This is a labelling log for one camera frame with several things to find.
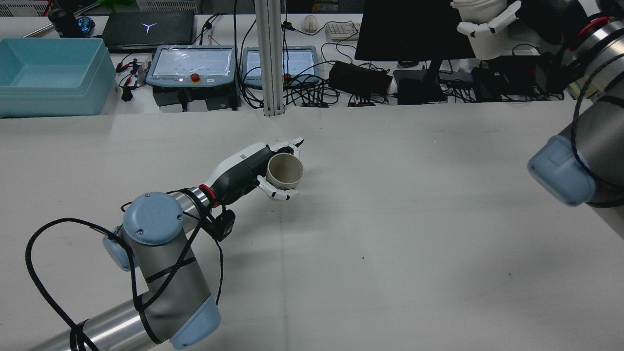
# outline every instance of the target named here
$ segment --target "power adapter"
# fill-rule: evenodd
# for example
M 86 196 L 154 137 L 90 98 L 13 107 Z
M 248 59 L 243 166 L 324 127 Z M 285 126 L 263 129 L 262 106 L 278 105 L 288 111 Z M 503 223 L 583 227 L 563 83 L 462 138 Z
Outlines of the power adapter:
M 348 94 L 370 99 L 372 94 L 385 96 L 392 76 L 354 64 L 336 61 L 329 71 L 329 86 Z

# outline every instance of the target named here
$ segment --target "computer mouse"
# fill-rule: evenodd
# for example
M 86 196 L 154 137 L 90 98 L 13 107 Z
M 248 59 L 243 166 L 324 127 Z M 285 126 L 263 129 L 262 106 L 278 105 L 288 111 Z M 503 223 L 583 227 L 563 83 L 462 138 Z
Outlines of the computer mouse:
M 318 30 L 318 20 L 309 14 L 303 19 L 303 30 L 308 33 L 314 33 Z

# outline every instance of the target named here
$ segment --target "table surface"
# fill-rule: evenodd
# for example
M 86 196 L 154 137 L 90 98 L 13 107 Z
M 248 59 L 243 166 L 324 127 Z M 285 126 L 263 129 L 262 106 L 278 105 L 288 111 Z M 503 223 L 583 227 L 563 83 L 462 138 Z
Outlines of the table surface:
M 526 171 L 572 111 L 561 101 L 2 119 L 0 350 L 67 328 L 24 264 L 40 226 L 113 228 L 144 192 L 197 185 L 247 145 L 299 136 L 301 197 L 254 190 L 231 206 L 223 322 L 189 350 L 624 349 L 624 242 Z M 129 274 L 100 238 L 67 224 L 34 248 L 74 320 L 130 299 Z M 214 243 L 202 235 L 193 249 L 216 290 Z

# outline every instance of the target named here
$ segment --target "robot finger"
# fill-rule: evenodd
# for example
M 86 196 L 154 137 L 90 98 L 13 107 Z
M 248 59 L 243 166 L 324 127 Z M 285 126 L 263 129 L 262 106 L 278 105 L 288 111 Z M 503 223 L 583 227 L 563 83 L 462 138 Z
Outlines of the robot finger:
M 261 175 L 259 175 L 257 179 L 258 179 L 258 188 L 262 190 L 268 197 L 274 200 L 286 201 L 286 200 L 294 199 L 295 197 L 299 196 L 299 190 L 277 189 L 273 184 L 269 183 L 268 180 L 262 177 Z
M 299 137 L 291 141 L 284 141 L 284 142 L 279 142 L 277 144 L 274 144 L 270 146 L 270 149 L 276 154 L 287 152 L 299 158 L 299 146 L 301 146 L 302 144 L 303 144 L 303 138 Z

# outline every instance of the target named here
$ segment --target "computer monitor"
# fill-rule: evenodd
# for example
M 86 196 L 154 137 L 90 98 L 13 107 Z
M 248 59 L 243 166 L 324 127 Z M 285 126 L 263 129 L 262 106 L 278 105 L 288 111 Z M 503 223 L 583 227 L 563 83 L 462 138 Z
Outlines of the computer monitor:
M 426 72 L 401 74 L 399 100 L 407 92 L 410 96 L 403 94 L 404 100 L 414 104 L 443 101 L 446 97 L 437 83 L 442 61 L 475 57 L 468 38 L 457 32 L 460 22 L 450 1 L 366 0 L 355 58 L 431 61 Z

